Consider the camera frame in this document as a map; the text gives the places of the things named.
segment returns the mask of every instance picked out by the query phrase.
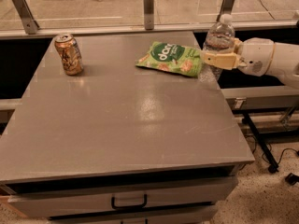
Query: white robotic arm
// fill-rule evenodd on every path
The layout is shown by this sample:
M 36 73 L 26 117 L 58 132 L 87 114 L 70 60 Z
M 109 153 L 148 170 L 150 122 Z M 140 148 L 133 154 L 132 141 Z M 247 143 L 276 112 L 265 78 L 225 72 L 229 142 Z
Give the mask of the white robotic arm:
M 281 83 L 299 89 L 299 46 L 274 43 L 269 39 L 235 40 L 231 53 L 203 53 L 204 62 L 247 75 L 277 77 Z

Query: green snack bag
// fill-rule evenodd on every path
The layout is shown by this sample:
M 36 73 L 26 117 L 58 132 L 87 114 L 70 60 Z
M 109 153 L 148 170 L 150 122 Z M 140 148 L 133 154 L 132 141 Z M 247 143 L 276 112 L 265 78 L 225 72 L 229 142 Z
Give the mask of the green snack bag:
M 155 41 L 136 66 L 197 77 L 202 69 L 202 62 L 198 49 Z

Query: clear bottle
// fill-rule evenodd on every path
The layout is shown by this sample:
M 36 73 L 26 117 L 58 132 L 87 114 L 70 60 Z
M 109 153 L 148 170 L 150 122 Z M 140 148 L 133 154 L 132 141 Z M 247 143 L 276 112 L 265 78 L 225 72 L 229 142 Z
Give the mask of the clear bottle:
M 232 26 L 232 15 L 221 15 L 220 21 L 214 24 L 206 35 L 203 51 L 213 53 L 230 53 L 234 50 L 235 29 Z M 222 69 L 211 66 L 211 69 L 218 80 Z

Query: floor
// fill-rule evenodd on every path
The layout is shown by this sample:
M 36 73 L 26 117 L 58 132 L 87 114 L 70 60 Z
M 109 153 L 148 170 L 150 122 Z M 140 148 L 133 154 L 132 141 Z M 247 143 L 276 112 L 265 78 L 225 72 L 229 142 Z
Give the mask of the floor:
M 143 0 L 26 0 L 42 29 L 143 25 Z M 214 22 L 222 0 L 155 0 L 156 24 Z M 291 20 L 299 0 L 235 0 L 234 21 Z M 11 0 L 0 0 L 0 30 L 22 29 Z
M 27 0 L 41 28 L 91 27 L 111 25 L 140 25 L 143 22 L 142 0 Z M 155 20 L 159 24 L 212 22 L 221 8 L 221 0 L 155 0 Z M 236 0 L 234 21 L 291 20 L 299 0 Z M 11 0 L 0 0 L 0 30 L 21 29 L 21 21 Z M 283 127 L 280 114 L 271 117 L 256 115 L 259 128 Z M 290 186 L 284 177 L 290 172 L 297 175 L 299 157 L 286 150 L 279 172 L 269 174 L 268 163 L 263 160 L 247 126 L 236 117 L 256 162 L 245 166 L 238 174 L 239 185 L 225 200 L 217 203 L 219 212 L 213 224 L 291 224 L 299 221 L 299 184 Z M 298 126 L 295 114 L 291 126 Z M 277 161 L 284 148 L 299 149 L 299 138 L 272 142 Z M 24 219 L 0 204 L 0 224 L 45 224 L 43 219 Z

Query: gold can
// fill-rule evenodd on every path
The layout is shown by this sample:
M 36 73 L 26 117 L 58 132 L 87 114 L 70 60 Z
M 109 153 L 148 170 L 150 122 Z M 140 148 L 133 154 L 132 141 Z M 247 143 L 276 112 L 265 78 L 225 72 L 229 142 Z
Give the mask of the gold can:
M 83 70 L 82 57 L 76 39 L 71 34 L 57 35 L 55 48 L 62 59 L 64 71 L 73 76 Z

